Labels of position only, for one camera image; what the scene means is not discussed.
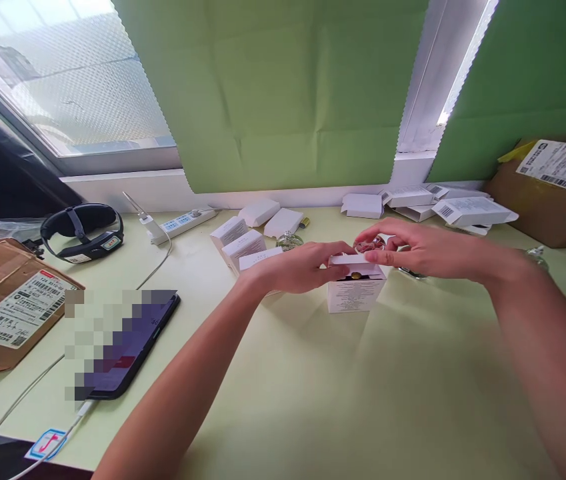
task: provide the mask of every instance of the brown cardboard box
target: brown cardboard box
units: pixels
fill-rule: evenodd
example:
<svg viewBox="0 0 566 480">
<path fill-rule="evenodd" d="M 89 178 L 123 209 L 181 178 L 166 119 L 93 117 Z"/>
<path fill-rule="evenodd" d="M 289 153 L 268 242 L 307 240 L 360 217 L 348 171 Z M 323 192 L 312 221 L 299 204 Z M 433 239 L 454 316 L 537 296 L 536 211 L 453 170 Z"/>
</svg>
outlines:
<svg viewBox="0 0 566 480">
<path fill-rule="evenodd" d="M 16 240 L 0 240 L 0 371 L 14 368 L 63 316 L 65 289 L 85 288 Z"/>
<path fill-rule="evenodd" d="M 520 215 L 512 227 L 550 248 L 566 248 L 566 189 L 516 173 L 521 161 L 518 155 L 501 164 L 485 192 Z"/>
</svg>

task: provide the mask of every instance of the pixelated blur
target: pixelated blur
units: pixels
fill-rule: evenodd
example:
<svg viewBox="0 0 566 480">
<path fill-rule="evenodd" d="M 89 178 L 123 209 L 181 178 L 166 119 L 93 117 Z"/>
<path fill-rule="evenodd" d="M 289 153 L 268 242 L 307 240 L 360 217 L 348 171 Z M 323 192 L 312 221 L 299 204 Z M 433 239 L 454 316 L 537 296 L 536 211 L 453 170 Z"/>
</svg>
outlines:
<svg viewBox="0 0 566 480">
<path fill-rule="evenodd" d="M 68 291 L 65 318 L 73 319 L 74 342 L 65 358 L 75 362 L 66 399 L 114 393 L 152 338 L 176 290 Z"/>
</svg>

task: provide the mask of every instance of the black strap device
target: black strap device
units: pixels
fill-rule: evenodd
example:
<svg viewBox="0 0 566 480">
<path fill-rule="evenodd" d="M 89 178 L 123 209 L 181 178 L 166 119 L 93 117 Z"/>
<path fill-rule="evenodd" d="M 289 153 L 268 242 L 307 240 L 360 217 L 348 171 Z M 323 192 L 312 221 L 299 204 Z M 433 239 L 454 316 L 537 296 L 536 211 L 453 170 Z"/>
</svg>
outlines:
<svg viewBox="0 0 566 480">
<path fill-rule="evenodd" d="M 98 228 L 118 222 L 118 230 L 107 231 L 90 239 L 87 234 Z M 75 237 L 80 245 L 66 247 L 56 253 L 48 240 L 58 233 Z M 83 263 L 108 256 L 123 244 L 123 219 L 120 214 L 104 203 L 84 203 L 54 213 L 41 225 L 41 238 L 45 248 L 55 257 L 70 263 Z"/>
</svg>

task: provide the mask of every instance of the table surface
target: table surface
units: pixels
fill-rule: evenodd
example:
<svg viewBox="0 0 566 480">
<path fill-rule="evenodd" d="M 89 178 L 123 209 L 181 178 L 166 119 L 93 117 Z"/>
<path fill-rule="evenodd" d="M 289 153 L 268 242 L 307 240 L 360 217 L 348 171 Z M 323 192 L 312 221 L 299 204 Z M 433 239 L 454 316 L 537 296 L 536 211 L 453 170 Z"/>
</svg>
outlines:
<svg viewBox="0 0 566 480">
<path fill-rule="evenodd" d="M 338 208 L 304 213 L 311 219 L 299 232 L 305 241 L 351 243 L 375 222 L 346 217 Z M 178 289 L 178 310 L 128 392 L 100 402 L 55 463 L 95 469 L 152 382 L 234 284 L 209 234 L 235 214 L 221 212 L 174 239 L 170 257 L 144 288 Z M 155 217 L 163 222 L 175 216 Z M 442 225 L 438 218 L 426 223 Z M 508 225 L 495 226 L 489 238 L 517 248 L 537 245 Z M 135 216 L 126 215 L 125 243 L 112 256 L 85 265 L 49 263 L 88 289 L 134 289 L 166 248 L 151 245 Z M 548 250 L 545 257 L 566 294 L 566 250 Z M 328 314 L 326 287 L 262 302 L 181 478 L 555 475 L 483 288 L 385 271 L 387 283 L 369 313 Z M 14 370 L 0 373 L 0 416 L 74 344 L 77 320 L 60 320 Z M 69 426 L 76 409 L 70 400 L 75 372 L 75 363 L 60 362 L 14 410 L 0 435 L 35 441 L 48 428 Z"/>
</svg>

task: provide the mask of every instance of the hand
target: hand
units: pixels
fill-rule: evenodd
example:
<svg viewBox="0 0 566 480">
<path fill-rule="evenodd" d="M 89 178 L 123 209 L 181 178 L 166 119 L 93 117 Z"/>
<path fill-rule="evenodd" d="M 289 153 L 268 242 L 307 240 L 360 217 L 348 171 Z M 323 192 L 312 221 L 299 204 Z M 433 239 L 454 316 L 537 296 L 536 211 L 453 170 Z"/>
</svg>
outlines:
<svg viewBox="0 0 566 480">
<path fill-rule="evenodd" d="M 332 255 L 341 253 L 355 255 L 356 251 L 343 241 L 309 242 L 258 262 L 242 273 L 239 280 L 252 282 L 254 287 L 262 289 L 263 293 L 271 290 L 305 293 L 327 282 L 348 276 L 349 269 L 344 265 L 321 268 Z"/>
<path fill-rule="evenodd" d="M 388 239 L 385 250 L 366 252 L 367 261 L 404 267 L 431 277 L 464 278 L 485 284 L 496 277 L 506 279 L 520 271 L 521 266 L 532 265 L 515 249 L 470 235 L 391 218 L 364 230 L 356 241 L 371 241 L 379 233 L 395 236 Z"/>
</svg>

